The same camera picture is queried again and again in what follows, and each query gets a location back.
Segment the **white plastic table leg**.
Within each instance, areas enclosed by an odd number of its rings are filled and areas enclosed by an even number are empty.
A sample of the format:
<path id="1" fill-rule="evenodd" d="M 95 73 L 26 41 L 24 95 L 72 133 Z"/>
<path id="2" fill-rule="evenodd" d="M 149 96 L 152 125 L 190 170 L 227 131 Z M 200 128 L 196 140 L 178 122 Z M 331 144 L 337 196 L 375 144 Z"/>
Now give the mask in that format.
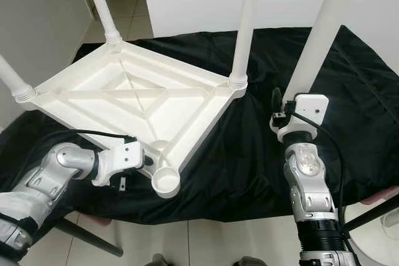
<path id="1" fill-rule="evenodd" d="M 228 86 L 236 90 L 245 90 L 248 86 L 247 69 L 251 52 L 254 13 L 256 13 L 256 9 L 257 0 L 242 1 L 232 70 L 231 74 L 228 76 Z"/>
<path id="2" fill-rule="evenodd" d="M 28 103 L 38 96 L 34 87 L 23 81 L 11 64 L 0 54 L 0 79 L 17 103 Z"/>
<path id="3" fill-rule="evenodd" d="M 112 15 L 106 0 L 92 0 L 97 10 L 98 18 L 103 27 L 103 35 L 106 38 L 108 44 L 119 44 L 122 43 L 123 39 L 115 22 L 112 19 Z"/>
<path id="4" fill-rule="evenodd" d="M 283 103 L 310 92 L 322 64 L 342 26 L 352 0 L 323 0 L 307 43 L 283 95 Z"/>

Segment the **black fabric table cover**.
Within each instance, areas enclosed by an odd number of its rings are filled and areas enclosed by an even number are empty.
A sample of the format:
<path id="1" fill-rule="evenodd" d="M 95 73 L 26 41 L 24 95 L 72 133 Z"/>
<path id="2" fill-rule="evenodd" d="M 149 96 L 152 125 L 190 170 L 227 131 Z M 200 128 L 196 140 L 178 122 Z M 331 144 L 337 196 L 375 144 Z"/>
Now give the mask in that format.
<path id="1" fill-rule="evenodd" d="M 176 196 L 159 197 L 141 174 L 127 178 L 125 192 L 72 181 L 47 223 L 71 212 L 136 224 L 290 215 L 283 149 L 269 126 L 271 94 L 287 85 L 309 34 L 308 27 L 254 31 L 247 92 L 228 107 L 183 170 Z M 327 137 L 317 142 L 327 183 L 333 192 L 344 187 L 347 204 L 398 181 L 390 162 L 398 136 L 398 84 L 398 75 L 371 47 L 346 27 L 339 30 L 312 90 L 330 100 L 323 126 L 334 135 L 344 163 Z"/>

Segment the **white floor fan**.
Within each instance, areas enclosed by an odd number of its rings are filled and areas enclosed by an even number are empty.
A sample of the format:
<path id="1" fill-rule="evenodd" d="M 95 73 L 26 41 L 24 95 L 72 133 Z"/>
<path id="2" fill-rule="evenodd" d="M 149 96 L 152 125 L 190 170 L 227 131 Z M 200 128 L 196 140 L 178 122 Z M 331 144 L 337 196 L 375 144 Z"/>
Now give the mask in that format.
<path id="1" fill-rule="evenodd" d="M 376 204 L 353 204 L 345 212 L 345 220 L 359 217 Z M 383 216 L 351 230 L 350 243 L 354 246 L 362 266 L 399 266 L 399 226 L 385 226 Z"/>

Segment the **dark metal table leg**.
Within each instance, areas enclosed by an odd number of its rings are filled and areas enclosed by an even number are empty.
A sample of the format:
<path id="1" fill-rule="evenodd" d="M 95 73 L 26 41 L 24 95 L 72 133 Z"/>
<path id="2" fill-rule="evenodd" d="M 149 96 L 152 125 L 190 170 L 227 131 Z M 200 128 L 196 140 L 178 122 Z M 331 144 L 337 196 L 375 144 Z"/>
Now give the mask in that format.
<path id="1" fill-rule="evenodd" d="M 357 229 L 363 224 L 367 224 L 372 220 L 375 220 L 378 217 L 382 217 L 388 212 L 393 211 L 394 209 L 399 208 L 399 195 L 393 196 L 392 198 L 386 200 L 385 202 L 379 204 L 373 209 L 364 212 L 364 214 L 359 215 L 356 218 L 353 218 L 351 221 L 345 221 L 343 224 L 343 229 L 346 232 L 350 232 L 351 230 Z"/>
<path id="2" fill-rule="evenodd" d="M 65 234 L 71 235 L 71 237 L 91 244 L 91 246 L 94 246 L 95 248 L 108 252 L 108 254 L 114 255 L 114 257 L 123 257 L 122 248 L 109 243 L 105 239 L 99 237 L 99 235 L 92 234 L 88 230 L 83 229 L 81 226 L 78 226 L 78 224 L 66 218 L 58 220 L 54 224 L 54 228 L 65 232 Z"/>

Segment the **grey robot right leg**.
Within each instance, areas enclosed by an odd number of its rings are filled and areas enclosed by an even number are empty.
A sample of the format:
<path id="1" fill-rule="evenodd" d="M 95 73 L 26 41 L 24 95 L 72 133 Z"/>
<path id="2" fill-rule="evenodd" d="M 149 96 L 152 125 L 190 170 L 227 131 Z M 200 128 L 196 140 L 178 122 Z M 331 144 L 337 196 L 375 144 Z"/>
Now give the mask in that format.
<path id="1" fill-rule="evenodd" d="M 232 266 L 267 266 L 267 263 L 259 258 L 246 255 L 233 263 Z"/>

